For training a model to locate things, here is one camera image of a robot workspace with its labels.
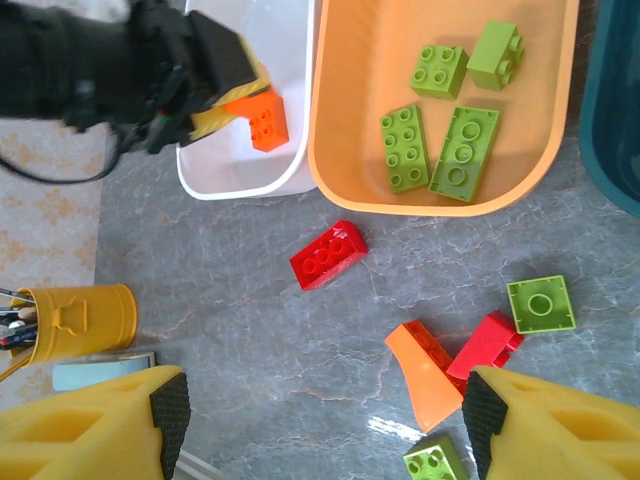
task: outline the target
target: green lego brick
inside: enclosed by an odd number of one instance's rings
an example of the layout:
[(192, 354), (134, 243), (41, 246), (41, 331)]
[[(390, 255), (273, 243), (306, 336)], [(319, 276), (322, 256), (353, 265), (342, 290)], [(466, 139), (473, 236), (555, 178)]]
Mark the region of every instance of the green lego brick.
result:
[(420, 108), (411, 105), (391, 112), (382, 117), (380, 126), (393, 193), (427, 187), (429, 156)]
[(461, 47), (425, 45), (411, 78), (411, 88), (425, 97), (458, 98), (469, 55)]
[(500, 91), (513, 81), (523, 55), (518, 27), (491, 20), (484, 27), (467, 70), (478, 87)]
[(518, 333), (576, 328), (562, 275), (509, 283), (507, 290)]
[(404, 456), (413, 480), (468, 480), (460, 457), (447, 436), (419, 442)]
[(500, 125), (500, 112), (456, 107), (430, 190), (472, 202)]

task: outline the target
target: green 2x4 brick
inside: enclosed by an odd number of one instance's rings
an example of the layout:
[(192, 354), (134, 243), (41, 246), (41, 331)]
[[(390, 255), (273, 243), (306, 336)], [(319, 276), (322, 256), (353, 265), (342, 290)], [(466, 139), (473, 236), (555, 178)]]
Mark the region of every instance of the green 2x4 brick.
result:
[(478, 87), (500, 91), (513, 81), (523, 55), (518, 27), (513, 23), (489, 21), (467, 69)]
[(507, 290), (518, 333), (576, 328), (576, 319), (562, 275), (509, 283)]
[(429, 97), (458, 98), (469, 56), (461, 47), (425, 45), (411, 79), (411, 88)]
[(467, 480), (469, 476), (449, 437), (419, 442), (404, 456), (413, 480)]
[(472, 202), (500, 124), (500, 112), (456, 107), (430, 190)]
[(429, 157), (417, 105), (396, 110), (380, 120), (389, 182), (394, 193), (429, 185)]

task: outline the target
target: gray marble countertop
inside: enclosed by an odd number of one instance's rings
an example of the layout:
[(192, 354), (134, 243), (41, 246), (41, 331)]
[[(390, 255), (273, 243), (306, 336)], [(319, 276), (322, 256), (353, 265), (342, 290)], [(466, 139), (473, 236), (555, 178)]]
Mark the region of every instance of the gray marble countertop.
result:
[[(137, 346), (185, 368), (185, 448), (232, 478), (406, 479), (420, 436), (384, 343), (422, 319), (455, 355), (482, 317), (509, 312), (509, 281), (564, 274), (578, 328), (532, 335), (508, 368), (640, 404), (640, 220), (617, 209), (579, 159), (577, 112), (593, 7), (583, 6), (567, 135), (525, 200), (470, 219), (347, 212), (315, 191), (197, 202), (171, 150), (131, 156), (104, 184), (96, 282), (137, 296)], [(300, 290), (288, 259), (338, 219), (371, 253)], [(458, 412), (447, 432), (465, 457)]]

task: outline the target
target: black rubber pad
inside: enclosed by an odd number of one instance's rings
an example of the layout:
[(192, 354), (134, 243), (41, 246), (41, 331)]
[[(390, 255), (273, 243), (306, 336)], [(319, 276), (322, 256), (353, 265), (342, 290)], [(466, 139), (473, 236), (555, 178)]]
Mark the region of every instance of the black rubber pad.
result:
[(481, 480), (487, 478), (491, 466), (491, 437), (502, 431), (508, 408), (477, 372), (471, 372), (462, 402), (462, 416)]
[(191, 418), (187, 375), (173, 377), (149, 395), (149, 401), (153, 425), (162, 431), (162, 473), (165, 480), (171, 480)]

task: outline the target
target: orange lego brick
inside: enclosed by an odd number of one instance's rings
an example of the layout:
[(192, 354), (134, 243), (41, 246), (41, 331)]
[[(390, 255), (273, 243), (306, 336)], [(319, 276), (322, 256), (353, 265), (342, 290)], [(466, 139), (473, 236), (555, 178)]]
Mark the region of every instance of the orange lego brick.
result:
[(445, 373), (451, 357), (419, 320), (403, 323), (385, 342), (404, 373), (418, 425), (428, 433), (460, 408), (466, 383)]
[(256, 150), (270, 152), (289, 141), (284, 102), (273, 88), (224, 107), (231, 115), (249, 119), (251, 141)]

